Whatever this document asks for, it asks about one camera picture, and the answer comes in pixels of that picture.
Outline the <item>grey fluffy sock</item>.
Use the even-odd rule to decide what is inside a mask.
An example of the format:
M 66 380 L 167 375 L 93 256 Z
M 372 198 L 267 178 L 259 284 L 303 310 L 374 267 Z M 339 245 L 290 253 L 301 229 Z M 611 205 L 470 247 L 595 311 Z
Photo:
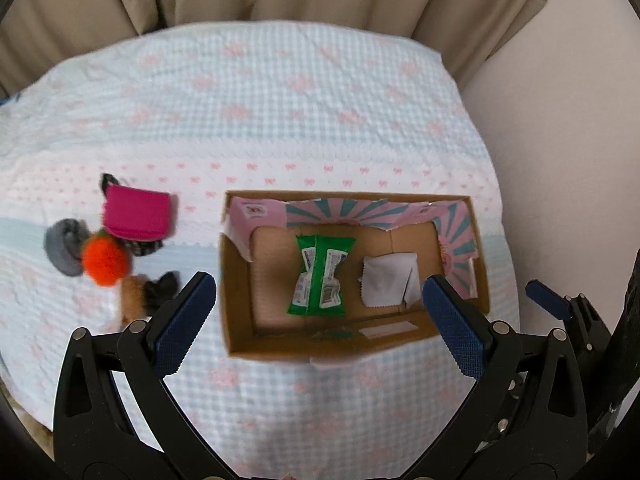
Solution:
M 84 222 L 76 219 L 62 219 L 47 229 L 43 248 L 58 272 L 70 278 L 84 273 L 81 252 L 90 231 Z

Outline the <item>magenta coin pouch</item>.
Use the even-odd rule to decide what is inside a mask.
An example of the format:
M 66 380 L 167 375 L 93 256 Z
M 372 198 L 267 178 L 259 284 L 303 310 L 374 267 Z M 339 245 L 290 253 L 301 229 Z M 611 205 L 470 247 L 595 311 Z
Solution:
M 171 233 L 170 194 L 121 185 L 111 174 L 102 174 L 101 190 L 107 233 L 133 242 L 156 242 Z

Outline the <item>orange pompom toy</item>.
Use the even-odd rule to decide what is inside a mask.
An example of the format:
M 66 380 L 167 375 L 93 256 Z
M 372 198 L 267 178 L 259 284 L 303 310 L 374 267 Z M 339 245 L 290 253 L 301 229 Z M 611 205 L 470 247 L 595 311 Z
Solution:
M 85 274 L 98 286 L 112 287 L 130 273 L 130 255 L 116 238 L 106 234 L 90 237 L 81 252 Z

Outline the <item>brown plush toy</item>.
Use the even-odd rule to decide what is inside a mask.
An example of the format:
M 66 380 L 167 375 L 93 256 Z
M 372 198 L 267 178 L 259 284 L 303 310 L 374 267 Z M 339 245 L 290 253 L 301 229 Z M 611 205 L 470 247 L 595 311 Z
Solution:
M 148 281 L 145 275 L 128 275 L 120 281 L 120 326 L 127 327 L 139 318 L 150 316 L 144 296 L 144 285 Z

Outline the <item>light blue patterned blanket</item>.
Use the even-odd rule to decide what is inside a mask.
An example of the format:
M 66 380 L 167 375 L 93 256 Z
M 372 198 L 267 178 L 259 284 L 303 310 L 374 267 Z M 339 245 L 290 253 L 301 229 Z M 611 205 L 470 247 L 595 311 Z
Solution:
M 136 270 L 220 272 L 229 243 L 304 226 L 427 228 L 460 292 L 518 322 L 487 148 L 435 51 L 317 24 L 192 25 L 71 58 L 1 107 L 1 378 L 43 426 L 70 335 L 119 326 L 119 294 L 68 278 L 47 229 L 97 230 L 111 174 L 177 199 L 175 231 Z M 444 428 L 470 381 L 437 337 L 357 364 L 234 358 L 209 315 L 166 380 L 207 443 L 246 476 L 392 478 Z

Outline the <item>pink cardboard box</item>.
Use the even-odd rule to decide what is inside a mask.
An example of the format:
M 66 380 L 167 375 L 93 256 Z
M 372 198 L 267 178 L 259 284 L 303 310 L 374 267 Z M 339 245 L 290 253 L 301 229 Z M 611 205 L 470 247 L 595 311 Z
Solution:
M 480 312 L 490 310 L 472 200 L 461 195 L 230 191 L 224 199 L 218 297 L 230 356 L 252 360 L 346 360 L 437 336 L 419 300 L 367 308 L 364 257 L 418 255 L 420 282 L 444 276 Z M 336 272 L 346 315 L 287 314 L 302 267 L 297 235 L 356 240 Z

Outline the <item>white grey cloth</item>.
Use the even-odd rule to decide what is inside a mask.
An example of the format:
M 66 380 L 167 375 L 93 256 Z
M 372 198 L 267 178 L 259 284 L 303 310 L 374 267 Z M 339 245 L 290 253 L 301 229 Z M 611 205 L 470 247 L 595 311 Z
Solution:
M 367 308 L 411 307 L 421 299 L 418 255 L 415 252 L 364 257 L 360 297 Z

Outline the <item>green snack packet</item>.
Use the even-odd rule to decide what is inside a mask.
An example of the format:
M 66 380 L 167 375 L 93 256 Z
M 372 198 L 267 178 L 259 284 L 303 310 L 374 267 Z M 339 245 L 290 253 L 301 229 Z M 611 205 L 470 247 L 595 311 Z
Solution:
M 338 267 L 348 258 L 356 240 L 353 237 L 297 235 L 302 267 L 287 314 L 297 316 L 346 315 Z

